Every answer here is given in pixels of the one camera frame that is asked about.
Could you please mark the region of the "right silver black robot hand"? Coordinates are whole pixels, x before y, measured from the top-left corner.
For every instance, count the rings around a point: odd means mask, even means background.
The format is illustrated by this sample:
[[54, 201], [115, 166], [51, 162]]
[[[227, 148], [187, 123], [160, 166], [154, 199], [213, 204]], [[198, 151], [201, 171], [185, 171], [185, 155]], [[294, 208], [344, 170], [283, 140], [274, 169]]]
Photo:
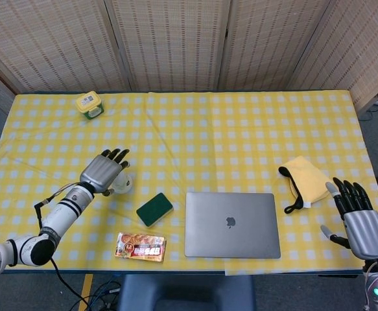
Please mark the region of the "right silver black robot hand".
[[347, 237], [334, 234], [325, 225], [320, 226], [322, 233], [361, 260], [378, 259], [378, 212], [373, 209], [367, 192], [358, 183], [338, 178], [325, 186], [335, 201]]

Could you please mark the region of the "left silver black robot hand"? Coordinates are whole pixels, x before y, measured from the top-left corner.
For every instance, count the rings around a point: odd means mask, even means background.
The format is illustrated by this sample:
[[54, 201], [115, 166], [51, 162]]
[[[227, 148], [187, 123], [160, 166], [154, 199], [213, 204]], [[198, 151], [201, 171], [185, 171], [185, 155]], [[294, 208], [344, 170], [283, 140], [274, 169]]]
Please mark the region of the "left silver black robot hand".
[[129, 152], [129, 149], [120, 148], [104, 150], [82, 171], [79, 177], [80, 184], [92, 194], [110, 196], [113, 193], [110, 186], [114, 179], [129, 167], [129, 162], [124, 160]]

